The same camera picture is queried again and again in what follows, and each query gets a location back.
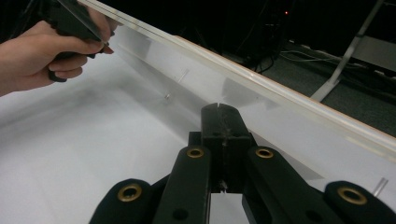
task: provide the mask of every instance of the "finger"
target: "finger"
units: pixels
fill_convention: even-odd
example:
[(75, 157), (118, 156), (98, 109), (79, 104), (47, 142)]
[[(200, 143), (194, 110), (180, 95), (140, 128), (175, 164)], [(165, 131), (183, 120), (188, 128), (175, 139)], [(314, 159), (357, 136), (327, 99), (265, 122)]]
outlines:
[(76, 52), (80, 54), (94, 54), (99, 52), (104, 44), (93, 41), (93, 40), (81, 40), (73, 36), (50, 36), (47, 46), (48, 51), (53, 55), (57, 55), (60, 52)]
[(88, 13), (90, 14), (90, 17), (93, 20), (93, 22), (100, 30), (102, 38), (105, 41), (109, 40), (111, 37), (111, 29), (110, 29), (110, 25), (107, 22), (106, 16), (90, 7), (88, 7)]
[(119, 23), (118, 21), (115, 21), (109, 17), (107, 17), (107, 22), (108, 22), (108, 25), (110, 26), (111, 31), (115, 31), (118, 26), (122, 26), (121, 23)]
[(112, 53), (114, 53), (114, 50), (111, 49), (109, 46), (105, 46), (105, 47), (103, 48), (103, 53), (105, 53), (105, 54), (112, 54)]
[(61, 77), (61, 78), (73, 78), (73, 77), (78, 77), (79, 75), (82, 74), (82, 67), (70, 70), (70, 71), (58, 71), (55, 72), (56, 77)]
[(86, 55), (77, 54), (71, 58), (56, 60), (49, 64), (50, 71), (69, 71), (81, 67), (87, 63)]

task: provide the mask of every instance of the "brass screw insert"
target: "brass screw insert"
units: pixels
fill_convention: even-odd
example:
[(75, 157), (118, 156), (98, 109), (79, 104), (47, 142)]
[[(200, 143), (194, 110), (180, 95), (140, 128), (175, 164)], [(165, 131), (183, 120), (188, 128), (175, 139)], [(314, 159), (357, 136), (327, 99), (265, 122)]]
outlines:
[(367, 203), (367, 198), (355, 189), (349, 187), (341, 187), (337, 190), (337, 193), (342, 199), (349, 203), (354, 203), (357, 205), (364, 205)]
[(187, 155), (191, 158), (200, 158), (204, 156), (204, 151), (200, 148), (192, 148), (187, 151)]
[(274, 157), (274, 153), (266, 148), (259, 148), (256, 150), (256, 155), (263, 159), (270, 159)]
[(142, 188), (137, 184), (130, 184), (120, 189), (118, 198), (124, 203), (129, 203), (140, 197)]

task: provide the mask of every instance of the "black metal bracket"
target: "black metal bracket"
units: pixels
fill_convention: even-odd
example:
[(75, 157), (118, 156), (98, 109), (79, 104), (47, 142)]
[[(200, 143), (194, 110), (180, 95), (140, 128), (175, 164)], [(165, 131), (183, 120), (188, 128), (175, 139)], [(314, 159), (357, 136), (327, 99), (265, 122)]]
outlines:
[(222, 191), (243, 195), (249, 223), (396, 223), (396, 214), (360, 186), (310, 187), (280, 153), (257, 146), (234, 107), (207, 105), (201, 115), (202, 131), (190, 133), (169, 176), (152, 186), (121, 181), (90, 223), (208, 223), (210, 195)]

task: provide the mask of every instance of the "white surface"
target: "white surface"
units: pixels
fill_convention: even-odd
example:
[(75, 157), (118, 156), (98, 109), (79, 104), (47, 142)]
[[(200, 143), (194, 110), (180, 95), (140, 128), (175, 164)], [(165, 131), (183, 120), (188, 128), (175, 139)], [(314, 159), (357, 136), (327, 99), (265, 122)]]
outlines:
[[(396, 208), (394, 138), (173, 36), (123, 26), (117, 54), (65, 84), (0, 98), (0, 223), (87, 223), (121, 180), (169, 174), (200, 109), (239, 109), (312, 186), (348, 180)], [(211, 223), (247, 223), (239, 196), (214, 195)]]

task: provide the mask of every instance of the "metal rod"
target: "metal rod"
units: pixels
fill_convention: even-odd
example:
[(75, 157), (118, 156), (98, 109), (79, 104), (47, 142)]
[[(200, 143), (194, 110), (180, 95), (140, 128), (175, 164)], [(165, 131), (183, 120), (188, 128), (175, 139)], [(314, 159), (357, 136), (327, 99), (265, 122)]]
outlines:
[(381, 178), (381, 180), (379, 181), (379, 183), (376, 185), (374, 191), (373, 191), (373, 195), (375, 197), (378, 197), (378, 195), (381, 193), (382, 189), (384, 189), (384, 187), (388, 184), (388, 180), (384, 177)]
[(358, 33), (355, 35), (355, 37), (352, 39), (352, 42), (346, 49), (346, 52), (341, 62), (335, 68), (334, 72), (332, 73), (332, 76), (311, 96), (312, 99), (321, 102), (330, 93), (330, 91), (332, 91), (332, 89), (338, 84), (338, 82), (340, 81), (341, 73), (343, 72), (344, 68), (349, 62), (349, 59), (352, 57), (353, 53), (355, 52), (355, 49), (358, 47), (359, 43), (361, 42), (364, 33), (366, 32), (367, 28), (369, 27), (370, 23), (374, 19), (376, 13), (379, 11), (383, 3), (384, 0), (376, 1), (373, 9), (370, 11), (369, 15), (367, 16), (363, 25), (359, 29)]

